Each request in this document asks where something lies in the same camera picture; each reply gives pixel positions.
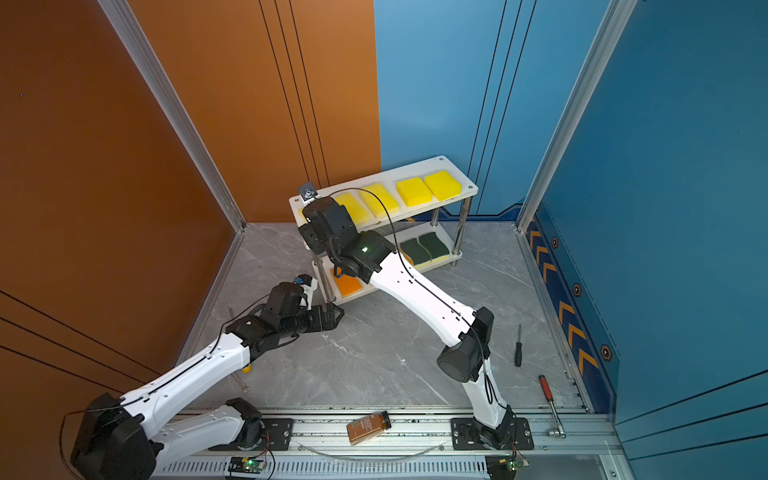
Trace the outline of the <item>yellow sponge bottom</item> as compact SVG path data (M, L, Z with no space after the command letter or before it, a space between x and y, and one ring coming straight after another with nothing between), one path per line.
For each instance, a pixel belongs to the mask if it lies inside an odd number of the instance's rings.
M400 211L397 200L381 183L363 187L358 195L376 219L386 219L388 214Z

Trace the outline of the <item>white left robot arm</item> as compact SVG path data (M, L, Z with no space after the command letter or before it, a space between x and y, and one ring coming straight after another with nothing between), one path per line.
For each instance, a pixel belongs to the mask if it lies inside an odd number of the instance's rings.
M306 333L335 329L344 316L314 304L308 275L282 282L226 322L219 337L179 366L115 398L103 394L81 413L69 463L84 479L148 479L162 467L211 447L267 445L261 412L243 398L183 421L176 415L222 379Z

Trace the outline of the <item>green yellow sponge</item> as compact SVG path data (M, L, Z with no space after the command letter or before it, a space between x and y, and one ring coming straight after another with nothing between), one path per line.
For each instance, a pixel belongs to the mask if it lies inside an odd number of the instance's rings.
M430 262L437 261L450 255L450 249L435 232L421 235L418 238L418 242L429 254Z
M406 260L414 267L428 265L432 262L431 254L419 243L417 238L411 238L405 242L401 242L400 250L406 257Z

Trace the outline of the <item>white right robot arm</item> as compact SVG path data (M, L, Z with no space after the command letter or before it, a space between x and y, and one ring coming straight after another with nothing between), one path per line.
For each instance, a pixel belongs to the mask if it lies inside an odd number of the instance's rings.
M324 254L337 278L349 277L381 290L417 315L442 340L441 371L462 384L472 406L480 441L496 450L513 449L515 413L502 397L491 366L493 313L473 309L437 287L402 252L397 234L360 232L347 209L320 197L302 210L299 232L309 249Z

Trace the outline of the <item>yellow sponge top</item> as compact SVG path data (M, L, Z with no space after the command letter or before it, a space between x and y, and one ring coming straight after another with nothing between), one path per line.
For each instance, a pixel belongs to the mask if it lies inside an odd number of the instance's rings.
M462 184L446 170L425 176L423 182L439 202L454 198L463 190Z

